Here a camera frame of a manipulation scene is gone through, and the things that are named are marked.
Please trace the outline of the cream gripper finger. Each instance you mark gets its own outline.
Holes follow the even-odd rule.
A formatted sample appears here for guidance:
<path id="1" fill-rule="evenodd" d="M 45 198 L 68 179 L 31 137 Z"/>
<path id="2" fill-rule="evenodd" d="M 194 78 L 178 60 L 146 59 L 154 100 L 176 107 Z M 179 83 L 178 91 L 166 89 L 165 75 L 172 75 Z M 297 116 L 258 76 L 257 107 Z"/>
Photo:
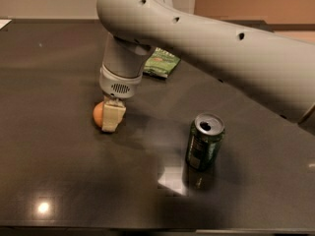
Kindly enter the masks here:
<path id="1" fill-rule="evenodd" d="M 125 103 L 119 98 L 106 97 L 102 104 L 101 129 L 106 133 L 116 131 L 126 112 Z"/>

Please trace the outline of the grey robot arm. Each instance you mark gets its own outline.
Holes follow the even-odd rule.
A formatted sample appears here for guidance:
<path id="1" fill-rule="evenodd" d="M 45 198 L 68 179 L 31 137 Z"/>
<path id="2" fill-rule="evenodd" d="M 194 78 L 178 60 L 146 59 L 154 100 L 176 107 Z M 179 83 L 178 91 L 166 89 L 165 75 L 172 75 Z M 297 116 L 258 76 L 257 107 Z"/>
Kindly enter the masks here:
<path id="1" fill-rule="evenodd" d="M 315 44 L 183 13 L 171 0 L 97 0 L 108 31 L 102 91 L 134 95 L 159 47 L 315 133 Z"/>

